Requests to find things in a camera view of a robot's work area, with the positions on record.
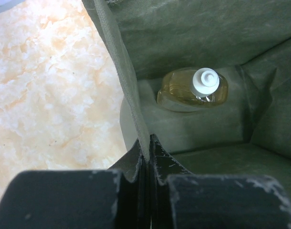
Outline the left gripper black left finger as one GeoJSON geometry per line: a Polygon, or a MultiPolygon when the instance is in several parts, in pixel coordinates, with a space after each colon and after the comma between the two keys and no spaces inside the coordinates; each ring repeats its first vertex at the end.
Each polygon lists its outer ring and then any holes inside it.
{"type": "Polygon", "coordinates": [[[145,229],[139,142],[107,170],[23,171],[0,201],[0,229],[145,229]]]}

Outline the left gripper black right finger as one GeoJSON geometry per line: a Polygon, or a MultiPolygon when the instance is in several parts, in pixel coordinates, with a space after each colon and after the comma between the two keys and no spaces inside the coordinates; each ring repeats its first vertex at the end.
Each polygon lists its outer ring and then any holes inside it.
{"type": "Polygon", "coordinates": [[[154,229],[291,229],[291,201],[266,175],[196,175],[150,141],[154,229]]]}

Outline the amber bottle white cap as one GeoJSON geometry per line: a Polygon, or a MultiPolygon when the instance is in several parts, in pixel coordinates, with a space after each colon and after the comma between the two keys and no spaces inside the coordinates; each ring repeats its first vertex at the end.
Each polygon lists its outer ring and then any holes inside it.
{"type": "Polygon", "coordinates": [[[226,102],[228,82],[211,68],[182,68],[167,73],[157,94],[165,109],[190,113],[226,102]]]}

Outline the green canvas bag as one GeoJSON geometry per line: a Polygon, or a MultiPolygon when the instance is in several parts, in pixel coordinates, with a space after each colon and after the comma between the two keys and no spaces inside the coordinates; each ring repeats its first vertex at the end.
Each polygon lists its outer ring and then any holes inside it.
{"type": "Polygon", "coordinates": [[[291,199],[291,0],[85,0],[116,66],[131,148],[163,148],[196,174],[265,174],[291,199]],[[194,113],[156,103],[165,74],[209,67],[227,101],[194,113]]]}

